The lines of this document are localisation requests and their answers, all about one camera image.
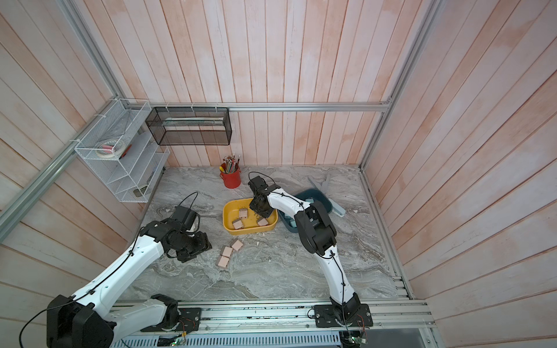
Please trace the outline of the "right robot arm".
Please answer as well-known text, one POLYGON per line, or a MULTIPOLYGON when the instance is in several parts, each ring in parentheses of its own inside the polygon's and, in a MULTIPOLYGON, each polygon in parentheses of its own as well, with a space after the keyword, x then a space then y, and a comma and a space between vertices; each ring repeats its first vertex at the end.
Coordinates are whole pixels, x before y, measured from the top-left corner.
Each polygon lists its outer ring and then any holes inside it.
POLYGON ((345 323, 360 309, 361 301, 339 260, 337 230, 320 202, 306 202, 276 183, 267 184, 262 173, 248 182, 254 195, 249 208, 263 218, 278 210, 294 219, 304 248, 314 255, 329 286, 329 298, 338 321, 345 323))

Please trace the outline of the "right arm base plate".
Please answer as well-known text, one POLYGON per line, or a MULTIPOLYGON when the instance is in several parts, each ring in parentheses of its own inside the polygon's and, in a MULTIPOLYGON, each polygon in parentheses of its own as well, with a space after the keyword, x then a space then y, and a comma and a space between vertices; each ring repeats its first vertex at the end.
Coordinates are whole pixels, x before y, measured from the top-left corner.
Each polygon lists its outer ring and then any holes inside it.
POLYGON ((374 325, 367 304, 361 304, 357 310, 346 313, 333 304, 319 304, 313 307, 313 316, 318 328, 368 328, 374 325))

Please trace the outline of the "pink plug bottom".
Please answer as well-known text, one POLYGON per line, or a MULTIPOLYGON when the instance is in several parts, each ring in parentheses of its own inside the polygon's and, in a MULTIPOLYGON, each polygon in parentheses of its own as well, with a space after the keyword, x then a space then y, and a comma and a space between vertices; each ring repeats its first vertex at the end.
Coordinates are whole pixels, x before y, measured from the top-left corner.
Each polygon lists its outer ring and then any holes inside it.
POLYGON ((226 269, 228 267, 229 263, 230 263, 230 258, 229 257, 224 256, 224 255, 220 255, 219 259, 218 259, 218 262, 217 262, 217 266, 219 268, 226 269))

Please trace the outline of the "yellow plastic tray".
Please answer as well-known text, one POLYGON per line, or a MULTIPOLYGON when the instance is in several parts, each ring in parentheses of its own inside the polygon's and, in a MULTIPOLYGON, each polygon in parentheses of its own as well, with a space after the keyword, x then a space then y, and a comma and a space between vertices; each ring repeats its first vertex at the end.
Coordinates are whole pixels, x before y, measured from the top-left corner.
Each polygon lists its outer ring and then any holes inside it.
POLYGON ((272 231, 278 221, 277 211, 262 217, 249 208, 251 199, 233 200, 223 208, 223 227, 233 236, 272 231))

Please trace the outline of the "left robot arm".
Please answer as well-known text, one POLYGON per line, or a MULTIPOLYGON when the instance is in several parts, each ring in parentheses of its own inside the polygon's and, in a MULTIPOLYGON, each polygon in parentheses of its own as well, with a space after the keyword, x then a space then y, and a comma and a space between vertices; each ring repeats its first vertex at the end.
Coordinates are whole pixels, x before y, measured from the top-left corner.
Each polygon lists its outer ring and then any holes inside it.
POLYGON ((188 262, 211 249, 200 231, 200 215, 177 206, 170 217, 140 228, 131 246, 94 280, 73 295, 59 295, 46 310, 48 347, 110 347, 130 334, 155 327, 172 331, 182 324, 177 300, 155 294, 142 304, 113 312, 121 294, 162 256, 188 262))

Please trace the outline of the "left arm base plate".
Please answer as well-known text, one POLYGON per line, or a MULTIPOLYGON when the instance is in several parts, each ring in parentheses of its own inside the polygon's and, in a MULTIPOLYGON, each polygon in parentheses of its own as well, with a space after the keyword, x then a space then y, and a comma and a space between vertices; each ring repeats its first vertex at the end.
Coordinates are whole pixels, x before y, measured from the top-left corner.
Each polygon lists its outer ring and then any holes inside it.
POLYGON ((201 307, 179 307, 178 315, 165 318, 162 323, 155 326, 148 326, 141 332, 185 332, 190 334, 200 328, 201 307))

